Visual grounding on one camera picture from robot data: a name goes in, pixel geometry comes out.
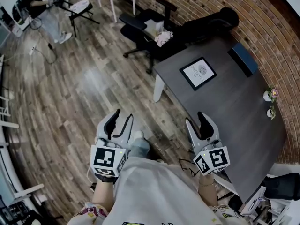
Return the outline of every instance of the brick wall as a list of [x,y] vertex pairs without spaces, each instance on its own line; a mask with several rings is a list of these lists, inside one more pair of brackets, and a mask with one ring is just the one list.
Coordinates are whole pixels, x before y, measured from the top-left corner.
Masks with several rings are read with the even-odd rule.
[[[279,89],[277,100],[288,139],[277,159],[278,163],[300,162],[300,40],[288,19],[269,0],[167,0],[178,7],[172,20],[178,24],[233,8],[240,24],[232,31],[251,53],[269,85]],[[163,13],[155,0],[137,0],[142,8]]]

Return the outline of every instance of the chair armrest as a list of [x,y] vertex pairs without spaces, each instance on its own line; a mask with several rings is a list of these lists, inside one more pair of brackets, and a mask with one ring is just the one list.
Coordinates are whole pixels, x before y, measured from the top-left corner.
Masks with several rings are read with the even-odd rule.
[[177,7],[175,5],[166,0],[156,0],[156,2],[160,3],[161,5],[164,5],[166,8],[171,9],[173,12],[177,10]]
[[132,16],[126,14],[126,13],[121,14],[119,19],[122,22],[124,22],[124,23],[138,29],[138,30],[141,30],[141,31],[143,31],[147,27],[146,24],[144,24],[143,22],[137,20],[135,17],[132,17]]

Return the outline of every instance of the power strip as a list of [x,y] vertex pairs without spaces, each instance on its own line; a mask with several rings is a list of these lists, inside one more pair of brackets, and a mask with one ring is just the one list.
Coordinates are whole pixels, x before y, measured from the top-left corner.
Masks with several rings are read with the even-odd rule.
[[29,56],[31,56],[34,52],[34,50],[36,49],[37,45],[34,45],[30,50],[29,50]]

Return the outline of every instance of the small flower vase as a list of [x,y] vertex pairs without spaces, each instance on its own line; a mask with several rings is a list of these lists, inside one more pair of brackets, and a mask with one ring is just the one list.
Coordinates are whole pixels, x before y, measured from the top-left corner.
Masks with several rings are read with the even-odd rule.
[[263,93],[263,99],[264,99],[266,102],[272,101],[272,100],[269,98],[269,92],[268,92],[268,91],[265,91],[265,92]]
[[267,111],[267,116],[270,118],[270,117],[272,117],[272,115],[271,115],[271,109],[269,109],[268,111]]

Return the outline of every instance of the flower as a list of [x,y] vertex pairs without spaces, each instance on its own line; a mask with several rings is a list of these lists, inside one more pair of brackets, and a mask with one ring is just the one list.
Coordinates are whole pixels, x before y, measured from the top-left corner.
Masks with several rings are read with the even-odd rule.
[[278,90],[273,88],[271,90],[271,96],[272,96],[272,98],[276,98],[278,96]]

